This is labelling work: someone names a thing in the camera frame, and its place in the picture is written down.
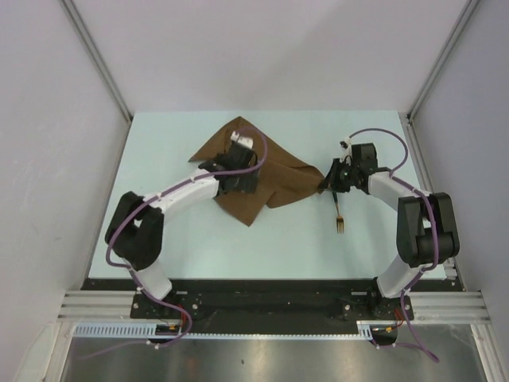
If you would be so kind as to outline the brown cloth napkin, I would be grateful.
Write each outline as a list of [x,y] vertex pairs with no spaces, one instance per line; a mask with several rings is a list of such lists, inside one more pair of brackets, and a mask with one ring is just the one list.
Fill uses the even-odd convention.
[[[231,134],[238,131],[254,139],[254,151],[263,153],[262,139],[253,131],[254,125],[239,116],[221,127],[190,159],[190,162],[204,162],[230,146]],[[254,193],[230,192],[216,198],[216,203],[236,220],[252,225],[263,207],[275,209],[288,205],[318,191],[324,176],[311,166],[266,138],[268,155],[259,170],[258,185]]]

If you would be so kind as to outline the gold fork dark handle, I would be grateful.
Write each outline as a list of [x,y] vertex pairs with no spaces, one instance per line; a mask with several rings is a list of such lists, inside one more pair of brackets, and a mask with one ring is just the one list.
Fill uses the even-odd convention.
[[339,234],[344,233],[344,217],[340,213],[339,198],[336,192],[332,192],[332,199],[336,209],[336,230]]

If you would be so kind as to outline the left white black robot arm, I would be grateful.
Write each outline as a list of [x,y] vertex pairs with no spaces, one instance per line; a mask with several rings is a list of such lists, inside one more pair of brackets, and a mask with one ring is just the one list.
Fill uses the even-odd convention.
[[106,230],[108,265],[128,270],[150,298],[148,308],[167,318],[176,308],[172,282],[160,264],[165,224],[172,216],[225,194],[254,193],[265,157],[240,143],[201,163],[188,177],[160,193],[124,193]]

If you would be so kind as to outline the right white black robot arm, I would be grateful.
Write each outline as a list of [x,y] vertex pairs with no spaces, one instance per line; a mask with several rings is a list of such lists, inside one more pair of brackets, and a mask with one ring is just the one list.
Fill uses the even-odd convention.
[[422,191],[380,167],[372,143],[340,143],[344,153],[332,161],[321,192],[330,192],[336,211],[338,195],[358,189],[375,197],[397,213],[397,255],[389,267],[374,278],[367,292],[367,311],[385,319],[395,309],[403,312],[405,295],[437,265],[459,253],[460,241],[451,197],[447,193]]

